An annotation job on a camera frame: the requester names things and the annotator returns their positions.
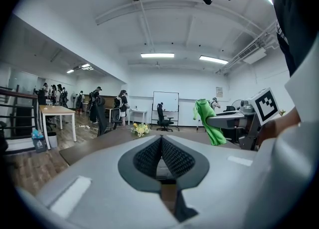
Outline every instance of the sign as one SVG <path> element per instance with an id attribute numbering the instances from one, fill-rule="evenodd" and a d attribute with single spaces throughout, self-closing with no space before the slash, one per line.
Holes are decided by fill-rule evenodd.
<path id="1" fill-rule="evenodd" d="M 216 97 L 223 98 L 223 88 L 216 88 Z"/>

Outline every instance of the green towel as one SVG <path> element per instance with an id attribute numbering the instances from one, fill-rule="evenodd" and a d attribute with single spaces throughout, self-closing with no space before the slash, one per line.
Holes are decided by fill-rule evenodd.
<path id="1" fill-rule="evenodd" d="M 209 106 L 209 103 L 206 99 L 201 99 L 195 102 L 194 111 L 194 120 L 197 119 L 197 114 L 200 115 L 201 121 L 206 128 L 210 142 L 214 146 L 225 144 L 227 141 L 224 137 L 223 132 L 219 128 L 215 128 L 206 124 L 206 119 L 209 116 L 216 116 L 215 111 Z"/>

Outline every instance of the hand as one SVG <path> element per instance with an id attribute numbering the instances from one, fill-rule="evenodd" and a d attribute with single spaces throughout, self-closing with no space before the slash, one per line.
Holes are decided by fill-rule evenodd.
<path id="1" fill-rule="evenodd" d="M 277 138 L 278 131 L 277 131 L 277 124 L 275 120 L 271 120 L 267 123 L 265 123 L 257 137 L 257 146 L 260 146 L 264 140 L 270 139 L 270 138 Z"/>

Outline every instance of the person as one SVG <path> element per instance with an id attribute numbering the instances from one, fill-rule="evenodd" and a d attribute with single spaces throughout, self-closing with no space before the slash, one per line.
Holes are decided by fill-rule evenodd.
<path id="1" fill-rule="evenodd" d="M 126 110 L 130 108 L 130 106 L 128 104 L 128 99 L 126 98 L 126 95 L 128 95 L 126 90 L 121 90 L 121 92 L 118 96 L 122 100 L 122 106 L 120 107 L 120 109 L 121 109 L 120 117 L 122 119 L 122 126 L 125 126 Z"/>
<path id="2" fill-rule="evenodd" d="M 83 95 L 83 91 L 81 91 L 76 101 L 76 114 L 82 115 L 83 102 L 84 102 L 84 95 Z"/>
<path id="3" fill-rule="evenodd" d="M 97 87 L 96 90 L 89 94 L 89 113 L 90 113 L 90 121 L 92 123 L 96 122 L 96 108 L 95 108 L 95 99 L 100 95 L 100 91 L 102 91 L 101 87 Z"/>
<path id="4" fill-rule="evenodd" d="M 52 85 L 51 101 L 53 105 L 56 105 L 56 85 Z"/>
<path id="5" fill-rule="evenodd" d="M 292 76 L 307 56 L 318 33 L 318 21 L 312 10 L 315 3 L 314 0 L 272 1 L 278 20 L 279 45 Z M 267 122 L 259 133 L 257 145 L 261 145 L 268 138 L 276 138 L 285 129 L 300 121 L 297 109 L 293 108 L 285 116 Z"/>
<path id="6" fill-rule="evenodd" d="M 48 84 L 47 83 L 44 83 L 44 96 L 45 96 L 45 98 L 46 99 L 49 99 L 49 96 L 50 96 L 50 93 L 49 93 L 49 86 L 48 86 Z"/>
<path id="7" fill-rule="evenodd" d="M 56 92 L 56 102 L 57 102 L 57 105 L 68 108 L 68 105 L 67 105 L 68 99 L 67 99 L 66 91 L 63 90 L 61 84 L 58 84 L 58 90 Z"/>
<path id="8" fill-rule="evenodd" d="M 220 108 L 220 105 L 217 101 L 217 98 L 213 98 L 210 102 L 209 102 L 210 107 L 215 111 L 215 108 L 218 107 Z"/>

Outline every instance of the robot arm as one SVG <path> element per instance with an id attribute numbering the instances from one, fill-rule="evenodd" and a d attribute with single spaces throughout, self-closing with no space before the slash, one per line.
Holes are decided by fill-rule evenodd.
<path id="1" fill-rule="evenodd" d="M 208 117 L 206 123 L 222 129 L 245 129 L 237 138 L 242 149 L 255 148 L 259 129 L 279 113 L 278 104 L 270 88 L 263 89 L 249 100 L 241 102 L 239 111 L 224 112 Z"/>

